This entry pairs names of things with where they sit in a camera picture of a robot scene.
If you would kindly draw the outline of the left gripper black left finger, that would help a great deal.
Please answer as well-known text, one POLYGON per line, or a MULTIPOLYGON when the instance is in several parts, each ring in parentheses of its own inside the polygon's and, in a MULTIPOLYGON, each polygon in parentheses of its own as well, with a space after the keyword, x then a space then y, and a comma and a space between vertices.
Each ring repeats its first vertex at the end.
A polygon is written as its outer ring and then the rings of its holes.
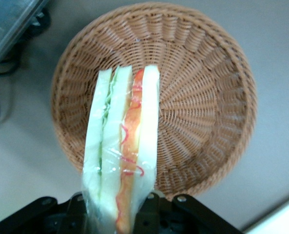
POLYGON ((45 234, 88 234, 88 216, 82 193, 58 204, 44 219, 45 234))

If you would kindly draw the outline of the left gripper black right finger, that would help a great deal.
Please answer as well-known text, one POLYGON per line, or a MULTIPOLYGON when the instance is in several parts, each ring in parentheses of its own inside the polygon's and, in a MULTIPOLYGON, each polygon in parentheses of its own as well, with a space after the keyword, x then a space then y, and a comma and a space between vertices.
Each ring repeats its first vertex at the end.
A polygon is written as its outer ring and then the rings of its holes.
POLYGON ((136 214, 134 234, 170 234, 172 204, 162 192, 151 192, 136 214))

